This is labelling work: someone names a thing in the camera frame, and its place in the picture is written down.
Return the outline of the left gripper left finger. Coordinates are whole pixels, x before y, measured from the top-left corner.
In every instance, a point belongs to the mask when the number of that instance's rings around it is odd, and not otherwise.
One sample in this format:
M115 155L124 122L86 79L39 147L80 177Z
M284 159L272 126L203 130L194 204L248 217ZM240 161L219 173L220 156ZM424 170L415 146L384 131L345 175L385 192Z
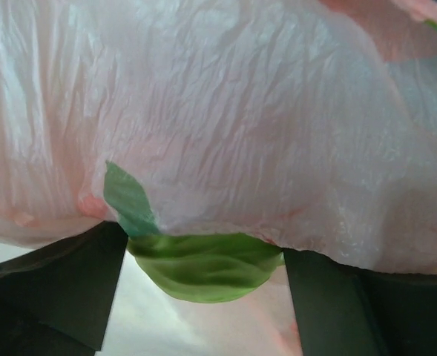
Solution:
M101 351L127 241L102 222L0 263L0 355Z

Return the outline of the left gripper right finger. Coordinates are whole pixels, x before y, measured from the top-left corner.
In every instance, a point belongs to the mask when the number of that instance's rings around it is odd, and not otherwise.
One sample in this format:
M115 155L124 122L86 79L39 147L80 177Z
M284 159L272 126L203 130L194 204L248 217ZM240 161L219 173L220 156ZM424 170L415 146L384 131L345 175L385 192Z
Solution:
M283 256L304 355L437 356L437 275L379 273L289 248Z

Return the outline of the pale green toy vegetable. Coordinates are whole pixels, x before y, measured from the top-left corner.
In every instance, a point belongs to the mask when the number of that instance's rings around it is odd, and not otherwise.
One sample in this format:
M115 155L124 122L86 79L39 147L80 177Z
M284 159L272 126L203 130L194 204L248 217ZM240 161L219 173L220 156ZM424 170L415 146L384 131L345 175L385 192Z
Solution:
M111 161L106 163L103 196L128 235L127 250L137 265L175 299L237 300L284 264L281 248L247 234L163 234L143 187Z

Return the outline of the pink plastic grocery bag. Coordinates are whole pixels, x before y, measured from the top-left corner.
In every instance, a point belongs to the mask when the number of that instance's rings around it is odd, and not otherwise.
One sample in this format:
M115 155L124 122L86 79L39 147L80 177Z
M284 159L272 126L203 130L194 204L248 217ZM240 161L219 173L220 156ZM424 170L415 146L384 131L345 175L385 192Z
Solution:
M0 243L118 223L437 275L437 1L0 1Z

